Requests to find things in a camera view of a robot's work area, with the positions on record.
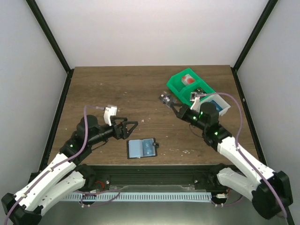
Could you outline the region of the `black card holder wallet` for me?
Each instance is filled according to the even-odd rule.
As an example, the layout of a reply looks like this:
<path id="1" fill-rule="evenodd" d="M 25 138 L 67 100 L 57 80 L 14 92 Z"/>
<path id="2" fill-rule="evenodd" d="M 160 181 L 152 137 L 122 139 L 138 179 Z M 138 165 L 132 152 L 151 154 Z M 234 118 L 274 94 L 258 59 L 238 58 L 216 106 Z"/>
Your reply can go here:
<path id="1" fill-rule="evenodd" d="M 156 141 L 155 138 L 150 138 L 154 140 L 154 147 L 156 155 L 152 157 L 156 157 L 158 155 L 158 148 L 159 143 Z M 142 140 L 143 139 L 134 139 L 127 141 L 127 159 L 134 159 L 134 158 L 145 158 L 143 157 L 143 147 L 142 147 Z"/>

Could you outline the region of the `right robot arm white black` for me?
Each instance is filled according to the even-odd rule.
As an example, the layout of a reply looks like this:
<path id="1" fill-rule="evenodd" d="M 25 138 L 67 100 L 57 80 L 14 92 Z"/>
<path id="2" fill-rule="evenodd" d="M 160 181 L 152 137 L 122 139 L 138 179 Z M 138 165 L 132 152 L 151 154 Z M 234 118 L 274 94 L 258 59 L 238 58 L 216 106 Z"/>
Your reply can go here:
<path id="1" fill-rule="evenodd" d="M 246 151 L 226 128 L 219 123 L 219 113 L 213 103 L 201 104 L 200 111 L 186 104 L 172 103 L 177 118 L 202 130 L 205 143 L 229 159 L 240 173 L 226 167 L 208 177 L 209 185 L 218 189 L 229 187 L 251 201 L 265 219 L 276 215 L 287 217 L 286 208 L 293 203 L 288 175 L 276 172 Z"/>

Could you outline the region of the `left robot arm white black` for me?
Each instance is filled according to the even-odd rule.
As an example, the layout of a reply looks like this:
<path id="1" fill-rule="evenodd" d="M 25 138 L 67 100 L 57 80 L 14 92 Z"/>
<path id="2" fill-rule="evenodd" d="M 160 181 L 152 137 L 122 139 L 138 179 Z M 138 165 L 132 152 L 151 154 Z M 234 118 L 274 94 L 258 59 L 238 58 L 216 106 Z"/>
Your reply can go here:
<path id="1" fill-rule="evenodd" d="M 1 203 L 9 220 L 15 225 L 37 225 L 42 216 L 68 194 L 91 189 L 96 173 L 82 161 L 92 153 L 94 144 L 113 137 L 127 139 L 138 126 L 126 117 L 112 118 L 111 124 L 99 125 L 93 115 L 82 117 L 69 140 L 61 147 L 53 161 L 29 184 L 15 194 L 7 193 Z"/>

